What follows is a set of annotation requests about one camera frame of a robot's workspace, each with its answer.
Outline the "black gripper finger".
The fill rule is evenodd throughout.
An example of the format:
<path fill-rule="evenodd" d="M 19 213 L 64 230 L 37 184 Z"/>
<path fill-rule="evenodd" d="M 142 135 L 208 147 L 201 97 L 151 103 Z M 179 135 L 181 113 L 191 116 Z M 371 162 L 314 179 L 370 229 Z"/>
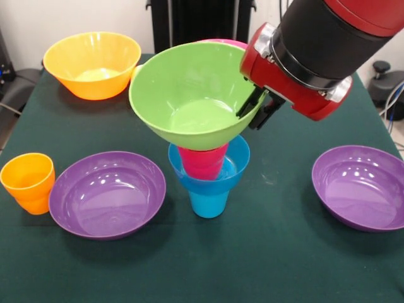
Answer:
<path fill-rule="evenodd" d="M 260 130 L 268 119 L 280 109 L 285 103 L 285 100 L 278 95 L 269 94 L 269 102 L 266 105 L 262 105 L 255 114 L 252 121 L 249 123 L 250 129 Z"/>
<path fill-rule="evenodd" d="M 265 95 L 266 90 L 264 88 L 255 87 L 246 101 L 242 104 L 241 108 L 236 112 L 236 116 L 242 119 L 248 115 L 253 118 L 255 116 L 255 109 L 261 98 Z"/>

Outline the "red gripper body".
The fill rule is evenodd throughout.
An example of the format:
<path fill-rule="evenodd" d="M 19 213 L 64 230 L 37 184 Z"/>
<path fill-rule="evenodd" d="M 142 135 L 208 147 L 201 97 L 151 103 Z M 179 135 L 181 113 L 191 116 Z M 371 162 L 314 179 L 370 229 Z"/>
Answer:
<path fill-rule="evenodd" d="M 254 87 L 278 95 L 298 113 L 320 121 L 345 101 L 353 79 L 331 81 L 308 72 L 285 50 L 279 32 L 269 23 L 259 27 L 247 45 L 240 72 Z"/>

